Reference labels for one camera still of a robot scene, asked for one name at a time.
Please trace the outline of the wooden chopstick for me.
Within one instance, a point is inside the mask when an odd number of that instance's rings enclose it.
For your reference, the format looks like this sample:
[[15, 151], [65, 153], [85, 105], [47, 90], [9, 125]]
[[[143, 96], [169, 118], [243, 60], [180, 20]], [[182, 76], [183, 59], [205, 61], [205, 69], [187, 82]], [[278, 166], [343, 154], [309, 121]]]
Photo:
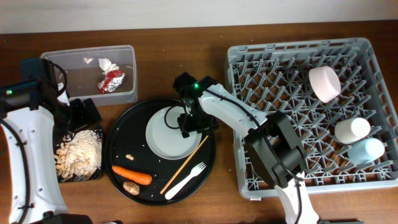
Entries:
[[166, 189], [169, 187], [169, 185], [174, 181], [174, 179], [179, 175], [179, 173], [183, 170], [183, 168], [188, 164], [188, 162], [191, 160], [191, 158], [196, 154], [196, 152], [199, 150], [199, 148], [202, 147], [202, 145], [206, 142], [206, 140], [209, 138], [209, 135], [207, 135], [196, 147], [196, 149], [186, 158], [184, 163], [178, 168], [176, 173], [171, 177], [171, 179], [166, 183], [164, 188], [160, 191], [160, 194], [163, 194]]

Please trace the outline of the red foil snack wrapper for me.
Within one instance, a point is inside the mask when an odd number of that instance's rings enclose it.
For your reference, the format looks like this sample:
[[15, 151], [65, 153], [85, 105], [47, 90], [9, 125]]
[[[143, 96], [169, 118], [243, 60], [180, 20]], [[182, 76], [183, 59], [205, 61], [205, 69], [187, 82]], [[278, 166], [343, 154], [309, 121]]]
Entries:
[[113, 92], [122, 84], [125, 73], [120, 70], [113, 70], [105, 75], [102, 82], [98, 83], [100, 93]]

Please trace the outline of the grey plate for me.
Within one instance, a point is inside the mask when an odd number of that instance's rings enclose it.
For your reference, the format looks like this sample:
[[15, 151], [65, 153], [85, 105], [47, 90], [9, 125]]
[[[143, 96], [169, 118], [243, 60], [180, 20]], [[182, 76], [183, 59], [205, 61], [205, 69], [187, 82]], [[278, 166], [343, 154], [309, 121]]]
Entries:
[[168, 160], [182, 159], [197, 148], [202, 134], [194, 131], [184, 138], [179, 129], [167, 127], [164, 117], [169, 108], [162, 108], [150, 118], [146, 126], [146, 141], [157, 156]]

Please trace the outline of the white plastic fork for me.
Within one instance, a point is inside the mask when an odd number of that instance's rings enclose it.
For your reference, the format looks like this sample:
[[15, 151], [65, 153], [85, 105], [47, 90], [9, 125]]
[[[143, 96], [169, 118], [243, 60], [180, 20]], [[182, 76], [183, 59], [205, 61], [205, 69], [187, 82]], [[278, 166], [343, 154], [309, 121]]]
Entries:
[[172, 199], [176, 194], [194, 177], [198, 176], [204, 169], [206, 168], [206, 164], [201, 162], [192, 168], [190, 174], [186, 176], [183, 180], [181, 180], [178, 184], [173, 186], [166, 194], [165, 198], [167, 200]]

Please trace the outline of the white tissue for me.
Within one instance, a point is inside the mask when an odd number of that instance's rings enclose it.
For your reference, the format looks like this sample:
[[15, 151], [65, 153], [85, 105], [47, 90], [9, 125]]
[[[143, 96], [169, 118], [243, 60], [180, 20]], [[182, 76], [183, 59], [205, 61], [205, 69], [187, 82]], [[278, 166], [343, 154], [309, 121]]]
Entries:
[[108, 58], [99, 58], [98, 62], [100, 69], [103, 71], [103, 75], [107, 75], [109, 72], [119, 69], [119, 67]]

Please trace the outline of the pink bowl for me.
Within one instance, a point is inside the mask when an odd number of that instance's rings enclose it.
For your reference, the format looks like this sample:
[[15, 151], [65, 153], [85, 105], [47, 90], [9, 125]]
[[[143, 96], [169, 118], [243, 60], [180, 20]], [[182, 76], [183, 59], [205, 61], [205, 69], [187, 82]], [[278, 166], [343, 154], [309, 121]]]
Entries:
[[341, 92], [340, 80], [329, 66], [311, 69], [308, 77], [313, 92], [323, 103], [333, 100]]

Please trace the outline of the white cup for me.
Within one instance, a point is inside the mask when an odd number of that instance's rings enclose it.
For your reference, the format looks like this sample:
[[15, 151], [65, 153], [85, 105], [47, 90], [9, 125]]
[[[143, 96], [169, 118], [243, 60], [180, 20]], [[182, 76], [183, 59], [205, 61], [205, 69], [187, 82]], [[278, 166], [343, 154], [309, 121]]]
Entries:
[[371, 125], [366, 119], [351, 118], [336, 124], [335, 136], [343, 144], [352, 144], [365, 138], [370, 130]]

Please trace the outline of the blue cup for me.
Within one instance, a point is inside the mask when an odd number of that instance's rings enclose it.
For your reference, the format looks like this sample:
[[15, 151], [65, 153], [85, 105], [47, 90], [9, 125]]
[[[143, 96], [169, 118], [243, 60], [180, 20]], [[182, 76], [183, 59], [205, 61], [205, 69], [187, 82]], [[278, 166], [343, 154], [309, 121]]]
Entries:
[[363, 139], [351, 145], [349, 159], [357, 165], [372, 162], [385, 153], [383, 143], [376, 138]]

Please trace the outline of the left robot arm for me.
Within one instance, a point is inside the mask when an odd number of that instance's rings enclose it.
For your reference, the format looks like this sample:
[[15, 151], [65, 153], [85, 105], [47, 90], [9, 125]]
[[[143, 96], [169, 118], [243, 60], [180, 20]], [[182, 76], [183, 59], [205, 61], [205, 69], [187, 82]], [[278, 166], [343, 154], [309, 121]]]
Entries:
[[91, 223], [69, 214], [56, 175], [54, 146], [102, 118], [92, 99], [70, 100], [65, 70], [47, 59], [20, 63], [22, 80], [1, 87], [1, 127], [12, 179], [10, 223]]

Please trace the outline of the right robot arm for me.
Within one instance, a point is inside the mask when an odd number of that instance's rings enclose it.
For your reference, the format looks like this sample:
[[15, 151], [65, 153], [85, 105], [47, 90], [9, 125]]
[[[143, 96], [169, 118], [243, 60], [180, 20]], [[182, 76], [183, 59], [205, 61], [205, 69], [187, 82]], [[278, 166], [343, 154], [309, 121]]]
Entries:
[[196, 80], [184, 72], [173, 88], [183, 106], [177, 129], [184, 138], [192, 132], [210, 134], [218, 127], [215, 120], [221, 120], [243, 137], [255, 173], [276, 189], [286, 222], [320, 222], [304, 181], [307, 153], [287, 115], [252, 108], [209, 76]]

